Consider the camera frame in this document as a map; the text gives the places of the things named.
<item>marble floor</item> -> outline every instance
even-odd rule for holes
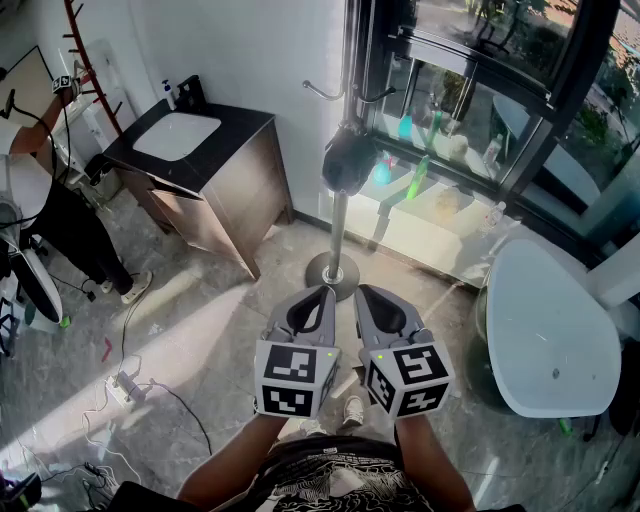
[[[154,272],[150,291],[128,323],[122,362],[146,399],[124,408],[108,395],[105,404],[104,380],[121,364],[128,308],[115,293],[104,296],[97,290],[97,300],[89,302],[61,285],[71,325],[56,334],[24,332],[15,357],[0,361],[0,464],[9,475],[37,471],[45,478],[49,469],[89,461],[111,466],[119,482],[139,478],[173,494],[207,458],[207,446],[182,405],[161,386],[145,384],[163,384],[180,395],[202,420],[212,448],[221,447],[252,415],[253,347],[267,315],[303,287],[307,262],[327,249],[329,236],[300,221],[275,226],[258,250],[263,274],[253,282],[237,263],[162,234],[127,192],[100,216],[125,266]],[[345,252],[358,263],[362,282],[385,287],[418,308],[462,375],[473,295],[358,245],[346,243]],[[54,252],[47,264],[65,281],[80,285],[84,279]],[[338,305],[336,338],[343,351],[340,384],[357,363],[351,300]],[[352,393],[364,396],[356,383],[328,399],[323,421],[329,428]],[[95,409],[100,410],[83,416]],[[640,441],[626,439],[608,474],[599,484],[590,483],[618,445],[606,420],[597,437],[584,443],[582,421],[565,436],[555,421],[495,413],[469,394],[463,379],[430,420],[479,509],[521,503],[529,512],[606,511],[627,492],[639,468]],[[83,476],[49,480],[36,509],[88,508]]]

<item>sneaker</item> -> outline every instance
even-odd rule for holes
[[[324,434],[326,436],[329,435],[325,429],[320,426],[320,422],[318,420],[305,420],[300,425],[300,430],[304,432],[306,437],[309,437],[312,434]]]
[[[118,256],[118,261],[122,263],[121,256]],[[105,295],[111,293],[111,290],[113,290],[113,283],[111,282],[111,279],[105,279],[104,282],[100,285],[100,289]]]
[[[151,284],[151,279],[153,278],[153,274],[147,270],[146,272],[141,272],[133,279],[133,286],[128,293],[125,293],[122,297],[122,302],[124,304],[131,304],[135,302],[140,296],[145,292],[149,285]]]
[[[359,396],[350,396],[344,404],[344,422],[342,425],[346,426],[347,423],[350,427],[359,427],[364,423],[364,403]]]

